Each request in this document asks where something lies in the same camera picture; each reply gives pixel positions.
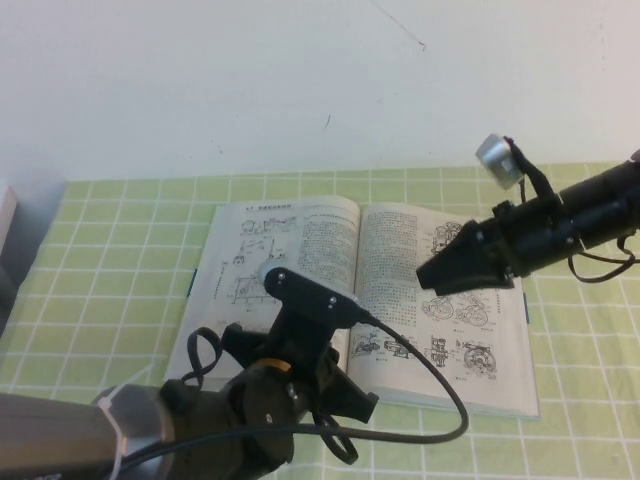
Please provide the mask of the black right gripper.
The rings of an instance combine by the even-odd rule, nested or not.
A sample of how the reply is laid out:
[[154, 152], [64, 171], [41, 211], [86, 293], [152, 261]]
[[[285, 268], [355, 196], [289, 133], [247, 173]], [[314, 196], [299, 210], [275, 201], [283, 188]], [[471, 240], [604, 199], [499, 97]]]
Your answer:
[[416, 269], [422, 289], [438, 295], [510, 289], [515, 277], [583, 250], [579, 230], [557, 194], [518, 206], [503, 202], [493, 213], [480, 223], [465, 223], [442, 251]]

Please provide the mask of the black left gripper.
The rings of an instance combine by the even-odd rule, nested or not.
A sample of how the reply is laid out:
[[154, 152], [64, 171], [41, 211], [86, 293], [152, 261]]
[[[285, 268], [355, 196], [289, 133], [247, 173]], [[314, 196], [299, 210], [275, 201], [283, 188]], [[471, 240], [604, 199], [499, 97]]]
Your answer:
[[340, 354], [331, 337], [323, 326], [276, 323], [263, 333], [233, 324], [223, 333], [222, 347], [244, 369], [265, 365], [281, 371], [311, 411], [366, 423], [378, 397], [364, 392], [338, 366]]

